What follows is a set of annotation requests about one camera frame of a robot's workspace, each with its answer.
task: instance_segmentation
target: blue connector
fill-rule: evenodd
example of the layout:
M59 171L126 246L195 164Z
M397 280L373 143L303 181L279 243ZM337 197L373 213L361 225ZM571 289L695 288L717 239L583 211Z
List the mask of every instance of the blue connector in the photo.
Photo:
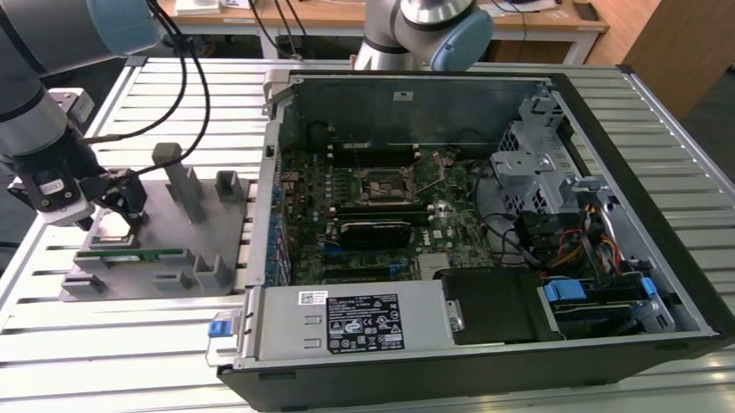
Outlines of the blue connector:
M210 321L210 338L232 336L232 320Z
M567 301L575 299L587 299L587 293L578 280L554 280L543 287L547 300Z
M403 264L401 263L389 265L389 269L391 270L391 277L394 277L399 273L402 268L403 268Z
M657 284L654 284L654 280L651 280L649 277L643 277L641 279L641 285L643 286L643 290L646 290L646 294L649 295L649 298L654 297L658 293Z

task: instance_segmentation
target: metal bracket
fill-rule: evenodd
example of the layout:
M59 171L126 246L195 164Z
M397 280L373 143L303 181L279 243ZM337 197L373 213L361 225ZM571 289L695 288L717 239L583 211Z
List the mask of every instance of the metal bracket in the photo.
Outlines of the metal bracket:
M597 193L606 187L606 183L597 177L567 178L559 185L562 207L577 207L577 195L582 192Z
M294 83L302 83L303 79L294 79ZM263 114L271 117L274 113L274 107L285 99L282 92L291 88L293 79L291 71L278 69L267 71L263 77L263 96L266 97L266 106L263 107Z

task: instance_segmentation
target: red wire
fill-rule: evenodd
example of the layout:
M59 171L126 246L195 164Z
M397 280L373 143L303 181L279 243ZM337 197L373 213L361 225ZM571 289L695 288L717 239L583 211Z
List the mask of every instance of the red wire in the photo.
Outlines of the red wire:
M562 237L559 238L559 254L562 254L562 251L565 249L565 239L566 239L566 237L569 235L573 235L577 232L582 232L582 230L569 230L569 231L565 231L565 233L562 234Z

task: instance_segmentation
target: slotted aluminum surface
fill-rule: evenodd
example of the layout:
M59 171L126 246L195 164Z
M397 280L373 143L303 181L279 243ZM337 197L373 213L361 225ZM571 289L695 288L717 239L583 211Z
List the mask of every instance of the slotted aluminum surface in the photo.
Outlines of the slotted aluminum surface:
M204 61L215 109L210 134L187 160L196 165L199 177L214 177L223 167L251 179L258 177L266 124L261 114L263 73L295 67L347 66L345 62L297 66L277 61ZM545 72L559 67L481 65L475 70ZM634 78L615 68L566 66L563 70L735 308L735 210L730 184L715 179L722 172L710 169L701 149L675 129L657 103L642 98L647 92L639 85L637 91ZM126 68L91 132L123 133L148 125L174 102L178 72L174 59L151 59L143 68ZM190 75L190 82L182 109L170 121L143 137L96 146L104 165L148 165L159 142L178 141L188 147L203 118L202 85L196 76ZM582 157L591 160L586 151ZM250 226L244 225L244 243ZM242 296L59 302L63 273L83 237L78 229L44 227L36 222L0 279L0 410L250 411L218 381L203 356L207 322L218 311L238 308ZM244 244L243 264L247 248ZM240 290L243 275L244 269L239 272ZM725 350L694 361L667 363L617 385L333 411L735 411L733 385L735 352Z

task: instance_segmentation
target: table leg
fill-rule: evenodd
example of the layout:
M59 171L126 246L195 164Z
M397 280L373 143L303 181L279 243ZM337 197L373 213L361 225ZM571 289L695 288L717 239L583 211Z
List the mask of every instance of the table leg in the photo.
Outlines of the table leg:
M258 29L258 37L261 39L261 49L263 50L263 58L269 60L278 60L282 57L278 54L278 49L269 41L267 35L270 35L271 39L278 44L278 28L266 28L266 33L263 33L261 29Z
M579 37L570 47L570 52L566 54L565 65L585 65L585 60L587 60L593 46L595 46L598 36L598 32L579 33Z

